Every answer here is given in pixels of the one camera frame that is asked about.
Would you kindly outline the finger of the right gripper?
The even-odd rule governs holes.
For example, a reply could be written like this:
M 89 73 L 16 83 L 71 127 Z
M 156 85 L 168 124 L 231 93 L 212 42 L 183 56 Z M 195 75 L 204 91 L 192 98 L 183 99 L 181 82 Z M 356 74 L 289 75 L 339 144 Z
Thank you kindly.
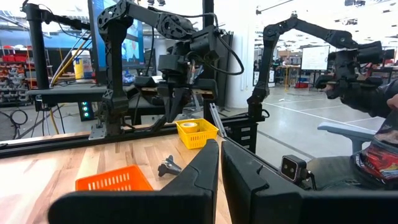
M 150 104 L 164 107 L 166 123 L 171 123 L 175 119 L 172 114 L 172 91 L 174 89 L 161 76 L 138 76 L 135 79 L 135 87 Z
M 215 100 L 218 97 L 218 89 L 213 79 L 198 79 L 194 84 L 186 84 L 174 90 L 172 99 L 172 121 L 183 110 L 183 107 L 190 102 L 192 94 L 201 94 L 206 100 Z

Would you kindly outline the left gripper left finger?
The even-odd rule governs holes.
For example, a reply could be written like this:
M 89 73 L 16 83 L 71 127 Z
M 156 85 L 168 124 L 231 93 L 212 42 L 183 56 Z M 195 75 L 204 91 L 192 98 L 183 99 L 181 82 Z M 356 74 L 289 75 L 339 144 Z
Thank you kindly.
M 51 204 L 49 223 L 214 223 L 219 145 L 214 139 L 159 191 L 76 191 Z

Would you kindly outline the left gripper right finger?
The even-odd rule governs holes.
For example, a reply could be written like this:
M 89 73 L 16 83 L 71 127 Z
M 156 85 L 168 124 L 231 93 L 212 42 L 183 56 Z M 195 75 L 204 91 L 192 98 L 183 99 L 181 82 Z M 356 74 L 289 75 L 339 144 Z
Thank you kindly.
M 304 190 L 229 141 L 221 169 L 233 223 L 397 224 L 396 192 Z

